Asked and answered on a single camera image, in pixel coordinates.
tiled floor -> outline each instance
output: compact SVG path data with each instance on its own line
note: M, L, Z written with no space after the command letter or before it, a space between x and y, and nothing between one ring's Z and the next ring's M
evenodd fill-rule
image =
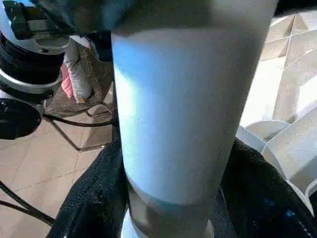
M68 119L93 123L105 121L109 116L92 119L80 114ZM80 146L111 141L111 126L91 129L59 125ZM0 140L0 179L27 202L55 217L73 183L100 150L78 153L49 123L43 121L28 137L15 141ZM0 200L15 203L2 191ZM0 207L0 238L44 238L49 229L28 215Z

